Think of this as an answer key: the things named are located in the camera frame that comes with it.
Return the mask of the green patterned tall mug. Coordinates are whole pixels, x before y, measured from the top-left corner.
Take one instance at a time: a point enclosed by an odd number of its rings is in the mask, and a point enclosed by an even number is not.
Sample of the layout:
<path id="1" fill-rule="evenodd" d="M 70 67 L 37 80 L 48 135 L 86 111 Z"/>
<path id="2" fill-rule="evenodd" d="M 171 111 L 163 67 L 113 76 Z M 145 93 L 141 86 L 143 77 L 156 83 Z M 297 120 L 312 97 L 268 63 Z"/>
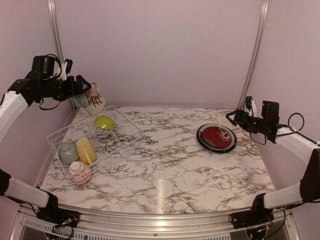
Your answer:
<path id="1" fill-rule="evenodd" d="M 89 115 L 94 116 L 103 110 L 106 99 L 100 94 L 100 88 L 96 82 L 90 84 L 89 90 L 74 96 L 74 99 Z"/>

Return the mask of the lime green bowl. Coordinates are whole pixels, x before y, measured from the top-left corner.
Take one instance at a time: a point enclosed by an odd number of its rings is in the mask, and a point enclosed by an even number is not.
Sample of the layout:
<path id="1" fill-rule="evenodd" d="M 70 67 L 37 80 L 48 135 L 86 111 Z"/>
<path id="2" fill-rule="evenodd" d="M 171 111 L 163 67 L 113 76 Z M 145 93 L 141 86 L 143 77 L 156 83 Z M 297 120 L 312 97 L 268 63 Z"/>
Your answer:
<path id="1" fill-rule="evenodd" d="M 110 117 L 104 115 L 98 116 L 94 121 L 94 125 L 98 128 L 110 131 L 114 130 L 115 127 L 114 121 Z"/>

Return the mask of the yellow mug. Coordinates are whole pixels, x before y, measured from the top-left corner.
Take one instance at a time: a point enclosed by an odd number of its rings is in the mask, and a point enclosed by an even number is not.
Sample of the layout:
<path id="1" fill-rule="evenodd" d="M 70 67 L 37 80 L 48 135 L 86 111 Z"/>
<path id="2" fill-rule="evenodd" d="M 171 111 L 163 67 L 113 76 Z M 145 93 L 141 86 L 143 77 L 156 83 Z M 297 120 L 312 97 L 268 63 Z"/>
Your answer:
<path id="1" fill-rule="evenodd" d="M 80 160 L 88 165 L 97 158 L 95 148 L 87 138 L 80 138 L 76 143 L 76 149 Z"/>

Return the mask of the pale green cup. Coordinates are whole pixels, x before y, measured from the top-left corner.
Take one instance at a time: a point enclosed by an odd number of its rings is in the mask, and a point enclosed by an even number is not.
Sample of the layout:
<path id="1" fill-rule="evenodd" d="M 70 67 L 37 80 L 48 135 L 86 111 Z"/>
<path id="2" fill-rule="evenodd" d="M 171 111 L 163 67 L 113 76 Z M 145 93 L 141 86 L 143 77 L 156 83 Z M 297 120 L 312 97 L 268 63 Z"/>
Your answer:
<path id="1" fill-rule="evenodd" d="M 58 152 L 58 156 L 63 164 L 69 165 L 79 159 L 77 147 L 72 142 L 63 143 Z"/>

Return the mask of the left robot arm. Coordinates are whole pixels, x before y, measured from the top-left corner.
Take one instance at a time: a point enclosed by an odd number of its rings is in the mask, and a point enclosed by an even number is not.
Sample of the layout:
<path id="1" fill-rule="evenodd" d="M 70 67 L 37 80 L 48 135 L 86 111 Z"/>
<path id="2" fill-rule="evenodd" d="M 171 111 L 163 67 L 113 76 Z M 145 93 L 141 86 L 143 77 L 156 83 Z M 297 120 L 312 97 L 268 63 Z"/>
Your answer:
<path id="1" fill-rule="evenodd" d="M 45 99 L 60 104 L 91 89 L 91 84 L 82 75 L 70 75 L 72 64 L 70 59 L 61 62 L 53 53 L 33 58 L 30 72 L 26 77 L 15 80 L 0 101 L 2 141 L 22 121 L 32 104 L 42 105 Z M 54 194 L 23 182 L 4 170 L 0 171 L 0 195 L 38 207 L 38 212 L 53 223 L 63 219 L 63 211 L 58 207 L 58 198 Z"/>

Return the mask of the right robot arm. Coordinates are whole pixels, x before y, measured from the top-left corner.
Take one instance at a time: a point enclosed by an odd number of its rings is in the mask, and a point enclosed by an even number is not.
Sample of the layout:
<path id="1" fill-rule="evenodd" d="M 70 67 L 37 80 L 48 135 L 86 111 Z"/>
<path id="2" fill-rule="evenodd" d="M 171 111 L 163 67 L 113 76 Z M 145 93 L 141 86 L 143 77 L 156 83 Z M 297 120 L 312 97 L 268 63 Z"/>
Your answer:
<path id="1" fill-rule="evenodd" d="M 274 209 L 320 202 L 320 144 L 302 134 L 301 128 L 295 128 L 288 122 L 280 123 L 278 102 L 264 100 L 261 116 L 257 117 L 255 103 L 248 96 L 243 108 L 231 111 L 225 117 L 249 134 L 263 135 L 266 142 L 285 149 L 305 165 L 298 183 L 255 197 L 250 210 L 246 212 L 252 224 L 260 223 Z"/>

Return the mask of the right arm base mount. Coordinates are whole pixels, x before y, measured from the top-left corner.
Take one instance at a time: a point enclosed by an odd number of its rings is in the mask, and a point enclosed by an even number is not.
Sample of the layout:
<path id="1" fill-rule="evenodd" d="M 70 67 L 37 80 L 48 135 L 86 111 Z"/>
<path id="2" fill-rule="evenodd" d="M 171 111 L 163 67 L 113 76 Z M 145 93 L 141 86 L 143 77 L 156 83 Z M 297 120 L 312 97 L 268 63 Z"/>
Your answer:
<path id="1" fill-rule="evenodd" d="M 265 207 L 264 196 L 265 193 L 257 195 L 249 210 L 234 212 L 228 217 L 228 221 L 233 225 L 234 229 L 264 224 L 264 226 L 246 230 L 247 237 L 250 240 L 263 240 L 273 224 L 273 209 Z"/>

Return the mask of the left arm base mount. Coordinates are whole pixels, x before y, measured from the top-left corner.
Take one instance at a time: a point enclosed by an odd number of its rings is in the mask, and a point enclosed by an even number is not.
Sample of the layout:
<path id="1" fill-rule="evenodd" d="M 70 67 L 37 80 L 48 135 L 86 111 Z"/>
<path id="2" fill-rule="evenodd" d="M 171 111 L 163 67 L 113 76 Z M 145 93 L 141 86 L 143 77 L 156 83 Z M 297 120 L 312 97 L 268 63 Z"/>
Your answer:
<path id="1" fill-rule="evenodd" d="M 53 223 L 53 230 L 69 227 L 71 232 L 69 236 L 62 235 L 63 240 L 71 240 L 74 236 L 74 230 L 78 225 L 80 213 L 78 211 L 60 208 L 57 202 L 48 202 L 45 207 L 39 207 L 36 217 L 40 220 Z"/>

